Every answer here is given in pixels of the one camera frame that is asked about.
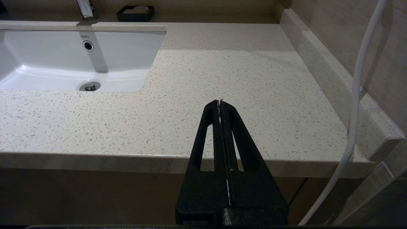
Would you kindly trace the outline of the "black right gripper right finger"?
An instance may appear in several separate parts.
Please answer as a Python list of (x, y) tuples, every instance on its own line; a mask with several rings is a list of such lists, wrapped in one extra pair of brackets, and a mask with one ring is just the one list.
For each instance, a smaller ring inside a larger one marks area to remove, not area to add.
[(286, 225), (289, 207), (237, 110), (220, 102), (228, 162), (229, 206), (224, 226)]

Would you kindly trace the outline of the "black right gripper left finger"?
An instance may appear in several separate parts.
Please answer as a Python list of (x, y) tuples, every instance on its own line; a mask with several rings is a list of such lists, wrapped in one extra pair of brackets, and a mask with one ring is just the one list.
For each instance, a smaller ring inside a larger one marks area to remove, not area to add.
[[(221, 226), (221, 212), (229, 206), (228, 186), (219, 101), (208, 103), (202, 114), (192, 152), (176, 203), (176, 223), (192, 226)], [(213, 126), (214, 171), (201, 171), (208, 126)]]

